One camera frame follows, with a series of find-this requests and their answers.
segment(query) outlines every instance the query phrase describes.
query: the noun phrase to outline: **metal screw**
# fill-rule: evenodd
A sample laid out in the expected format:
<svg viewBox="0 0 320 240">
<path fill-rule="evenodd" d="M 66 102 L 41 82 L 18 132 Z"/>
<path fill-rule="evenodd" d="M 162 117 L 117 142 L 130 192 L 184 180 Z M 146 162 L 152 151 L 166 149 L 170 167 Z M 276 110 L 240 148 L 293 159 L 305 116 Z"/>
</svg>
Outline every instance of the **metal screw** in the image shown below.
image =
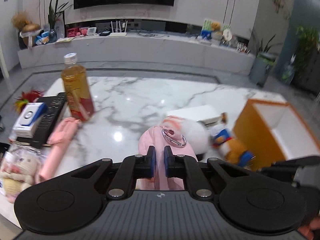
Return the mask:
<svg viewBox="0 0 320 240">
<path fill-rule="evenodd" d="M 114 188 L 114 189 L 109 190 L 108 193 L 112 197 L 121 197 L 124 194 L 124 191 L 119 188 Z"/>
<path fill-rule="evenodd" d="M 196 194 L 199 197 L 209 197 L 209 196 L 211 196 L 212 192 L 208 189 L 198 189 Z"/>
</svg>

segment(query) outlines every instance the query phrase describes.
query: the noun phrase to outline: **stuffed bunny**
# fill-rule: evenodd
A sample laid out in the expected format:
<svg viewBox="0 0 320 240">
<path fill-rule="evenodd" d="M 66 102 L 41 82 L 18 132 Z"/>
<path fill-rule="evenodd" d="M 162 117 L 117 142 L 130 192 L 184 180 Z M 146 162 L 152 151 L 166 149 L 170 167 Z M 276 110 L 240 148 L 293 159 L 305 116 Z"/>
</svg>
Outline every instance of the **stuffed bunny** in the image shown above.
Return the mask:
<svg viewBox="0 0 320 240">
<path fill-rule="evenodd" d="M 20 192 L 37 183 L 36 176 L 40 163 L 36 155 L 22 152 L 15 163 L 3 160 L 0 177 L 3 179 L 5 196 L 13 203 Z"/>
</svg>

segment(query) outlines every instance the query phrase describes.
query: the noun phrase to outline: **red box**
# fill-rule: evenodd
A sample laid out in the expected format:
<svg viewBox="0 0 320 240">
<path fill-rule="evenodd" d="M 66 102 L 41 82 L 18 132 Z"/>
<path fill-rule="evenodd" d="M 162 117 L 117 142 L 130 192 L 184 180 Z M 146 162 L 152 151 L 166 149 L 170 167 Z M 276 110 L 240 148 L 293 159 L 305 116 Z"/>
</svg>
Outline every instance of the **red box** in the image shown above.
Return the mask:
<svg viewBox="0 0 320 240">
<path fill-rule="evenodd" d="M 75 37 L 78 32 L 79 32 L 79 27 L 68 29 L 67 36 L 68 38 Z"/>
</svg>

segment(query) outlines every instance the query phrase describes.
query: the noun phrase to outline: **white router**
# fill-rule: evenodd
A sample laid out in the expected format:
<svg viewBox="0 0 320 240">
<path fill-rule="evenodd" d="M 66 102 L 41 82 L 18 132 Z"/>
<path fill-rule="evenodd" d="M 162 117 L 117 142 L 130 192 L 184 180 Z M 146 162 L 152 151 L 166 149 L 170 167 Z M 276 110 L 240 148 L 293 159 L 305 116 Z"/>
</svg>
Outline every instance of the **white router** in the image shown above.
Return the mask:
<svg viewBox="0 0 320 240">
<path fill-rule="evenodd" d="M 118 32 L 118 21 L 116 21 L 116 32 L 114 32 L 113 30 L 113 23 L 111 22 L 111 28 L 112 28 L 112 33 L 110 33 L 109 37 L 124 37 L 127 35 L 127 24 L 128 21 L 126 21 L 126 23 L 122 24 L 122 28 L 124 29 L 124 33 L 121 31 L 121 26 L 120 26 L 120 21 L 119 21 L 119 30 L 120 32 Z"/>
</svg>

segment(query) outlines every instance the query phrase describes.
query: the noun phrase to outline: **gray tile floor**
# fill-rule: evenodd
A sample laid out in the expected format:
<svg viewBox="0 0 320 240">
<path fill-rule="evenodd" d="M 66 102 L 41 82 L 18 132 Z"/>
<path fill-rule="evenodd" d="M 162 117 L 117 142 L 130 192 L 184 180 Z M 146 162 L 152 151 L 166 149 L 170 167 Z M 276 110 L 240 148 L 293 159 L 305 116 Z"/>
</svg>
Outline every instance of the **gray tile floor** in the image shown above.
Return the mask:
<svg viewBox="0 0 320 240">
<path fill-rule="evenodd" d="M 192 68 L 183 65 L 168 65 L 141 62 L 89 62 L 83 64 L 87 68 L 88 76 L 133 76 L 149 78 L 167 78 L 191 80 L 199 82 L 223 83 L 238 87 L 255 88 L 247 76 L 216 71 L 205 68 Z M 0 133 L 0 141 L 7 142 L 11 128 L 18 117 L 14 111 L 15 98 L 23 91 L 31 88 L 47 90 L 60 77 L 63 64 L 48 65 L 22 70 L 16 66 L 10 71 L 9 80 L 0 81 L 0 115 L 6 127 Z M 314 106 L 313 95 L 281 84 L 275 77 L 270 76 L 263 89 L 265 91 L 282 94 L 304 118 L 316 137 L 320 140 L 320 107 Z M 19 229 L 0 216 L 0 239 L 10 240 L 19 233 Z"/>
</svg>

